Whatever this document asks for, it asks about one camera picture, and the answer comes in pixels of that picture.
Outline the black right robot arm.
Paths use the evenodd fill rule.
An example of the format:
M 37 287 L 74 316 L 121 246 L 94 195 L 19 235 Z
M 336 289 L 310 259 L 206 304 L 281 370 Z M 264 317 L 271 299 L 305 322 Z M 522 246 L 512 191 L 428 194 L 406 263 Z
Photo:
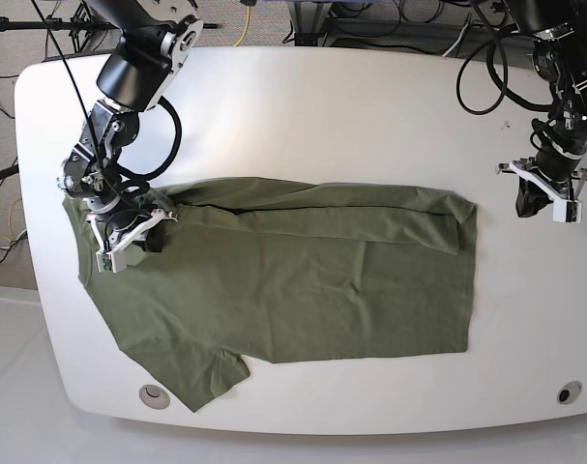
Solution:
M 198 39 L 203 21 L 194 1 L 91 1 L 89 7 L 121 33 L 97 78 L 101 99 L 87 110 L 81 136 L 64 161 L 59 187 L 87 207 L 84 220 L 96 256 L 110 270 L 126 248 L 158 252 L 162 223 L 174 214 L 150 183 L 174 161 L 182 124 L 164 92 Z M 139 131 L 140 114 L 160 106 L 173 122 L 173 142 L 157 168 L 135 173 L 121 165 Z

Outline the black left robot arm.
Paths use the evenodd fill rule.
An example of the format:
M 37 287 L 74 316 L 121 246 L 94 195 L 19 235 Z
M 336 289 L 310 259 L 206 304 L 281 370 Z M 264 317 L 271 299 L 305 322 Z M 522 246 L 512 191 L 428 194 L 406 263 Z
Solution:
M 507 1 L 512 21 L 503 27 L 491 25 L 478 2 L 470 6 L 490 35 L 477 49 L 486 53 L 498 99 L 546 116 L 531 122 L 530 143 L 537 153 L 496 168 L 518 178 L 517 215 L 530 218 L 550 206 L 554 221 L 579 223 L 579 195 L 587 184 L 587 169 L 579 165 L 587 153 L 587 1 Z M 550 103 L 527 101 L 509 88 L 507 38 L 531 40 L 532 65 L 549 86 Z

